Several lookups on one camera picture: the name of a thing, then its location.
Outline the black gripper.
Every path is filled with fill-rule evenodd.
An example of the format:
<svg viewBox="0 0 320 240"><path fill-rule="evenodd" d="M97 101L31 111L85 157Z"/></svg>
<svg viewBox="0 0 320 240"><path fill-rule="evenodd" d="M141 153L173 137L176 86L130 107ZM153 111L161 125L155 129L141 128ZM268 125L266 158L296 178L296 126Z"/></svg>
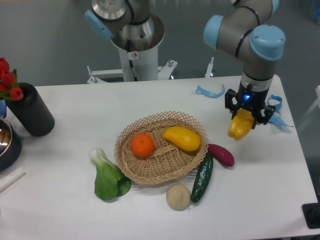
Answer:
<svg viewBox="0 0 320 240"><path fill-rule="evenodd" d="M256 125L266 125L276 111L274 106L265 103L271 83L271 78L253 79L243 74L238 92L230 88L224 95L225 108L231 113L231 119L240 109L244 109L251 112L254 118L252 129Z"/></svg>

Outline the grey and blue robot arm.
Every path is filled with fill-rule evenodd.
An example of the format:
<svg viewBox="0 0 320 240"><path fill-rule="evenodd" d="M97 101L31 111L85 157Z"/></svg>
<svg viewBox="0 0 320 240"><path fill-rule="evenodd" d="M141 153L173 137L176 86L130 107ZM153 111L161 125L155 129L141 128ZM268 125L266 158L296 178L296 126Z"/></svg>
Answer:
<svg viewBox="0 0 320 240"><path fill-rule="evenodd" d="M251 113L254 125L266 125L275 107L266 104L278 60L284 53L285 33L265 22L279 7L278 0L234 0L230 16L214 15L206 23L203 40L244 63L239 89L225 93L225 108L235 117Z"/></svg>

